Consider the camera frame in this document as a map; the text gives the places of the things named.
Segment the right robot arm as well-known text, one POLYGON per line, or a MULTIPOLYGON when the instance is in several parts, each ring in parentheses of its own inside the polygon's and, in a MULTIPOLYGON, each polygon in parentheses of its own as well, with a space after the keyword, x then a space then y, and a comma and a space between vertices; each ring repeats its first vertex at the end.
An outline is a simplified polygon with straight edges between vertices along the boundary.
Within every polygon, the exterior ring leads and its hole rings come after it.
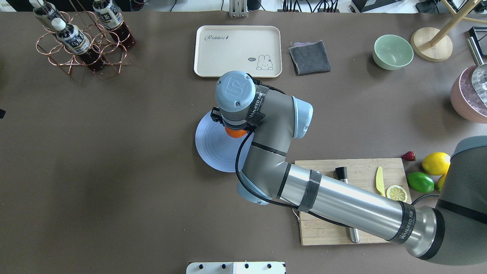
POLYGON ((486 136, 461 140, 436 206, 416 208, 286 162, 292 138, 311 123, 311 104, 261 84, 242 71, 230 71, 216 85, 212 120, 253 133, 237 177, 245 191, 264 202, 356 228, 404 247, 413 257, 435 264, 486 262, 486 136))

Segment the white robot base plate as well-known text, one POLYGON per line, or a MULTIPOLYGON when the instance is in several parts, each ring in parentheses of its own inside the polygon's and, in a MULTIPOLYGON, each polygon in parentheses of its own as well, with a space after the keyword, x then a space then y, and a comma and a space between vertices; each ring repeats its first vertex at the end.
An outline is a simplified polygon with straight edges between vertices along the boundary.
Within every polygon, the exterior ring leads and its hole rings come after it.
POLYGON ((286 263, 279 261, 193 262, 186 274, 285 274, 286 263))

